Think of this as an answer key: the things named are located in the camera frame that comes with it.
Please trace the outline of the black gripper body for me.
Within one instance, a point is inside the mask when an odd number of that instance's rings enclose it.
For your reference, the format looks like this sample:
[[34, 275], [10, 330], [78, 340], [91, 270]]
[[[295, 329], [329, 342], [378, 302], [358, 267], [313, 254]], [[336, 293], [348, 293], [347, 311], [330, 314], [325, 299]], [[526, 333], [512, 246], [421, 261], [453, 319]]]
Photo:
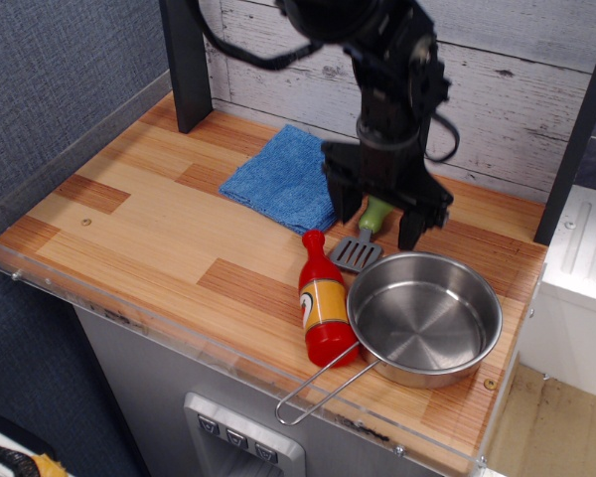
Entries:
[[354, 174], [365, 195], [403, 211], [425, 208], [428, 228], [441, 228], [448, 221], [453, 196], [426, 169], [427, 136], [422, 132], [401, 144], [326, 141], [321, 146], [323, 172]]

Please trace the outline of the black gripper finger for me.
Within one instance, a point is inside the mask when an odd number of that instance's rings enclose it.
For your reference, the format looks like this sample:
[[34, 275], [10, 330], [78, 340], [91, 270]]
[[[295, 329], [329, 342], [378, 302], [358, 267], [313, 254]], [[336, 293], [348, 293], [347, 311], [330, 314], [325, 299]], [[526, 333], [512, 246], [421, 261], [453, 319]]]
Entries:
[[413, 250], [427, 229], [428, 218], [425, 208], [405, 210], [399, 222], [398, 248]]
[[326, 173], [329, 196], [337, 220], [347, 223], [363, 203], [364, 191], [358, 177], [351, 173], [329, 171]]

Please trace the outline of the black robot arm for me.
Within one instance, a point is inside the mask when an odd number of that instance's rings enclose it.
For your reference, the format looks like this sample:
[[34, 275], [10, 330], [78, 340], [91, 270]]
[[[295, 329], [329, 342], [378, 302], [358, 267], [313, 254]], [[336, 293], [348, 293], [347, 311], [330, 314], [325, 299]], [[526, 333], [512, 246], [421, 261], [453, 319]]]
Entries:
[[453, 202], [425, 166], [431, 122], [458, 133], [437, 112], [448, 99], [450, 82], [438, 58], [433, 21], [415, 1], [280, 1], [277, 6], [308, 42], [263, 58], [220, 39], [199, 2], [189, 4], [215, 49], [263, 70], [284, 70], [325, 45], [338, 45], [351, 57], [362, 97], [359, 141], [322, 146], [335, 215], [345, 223], [364, 196], [381, 199], [402, 211], [399, 249], [414, 249], [426, 231], [445, 225]]

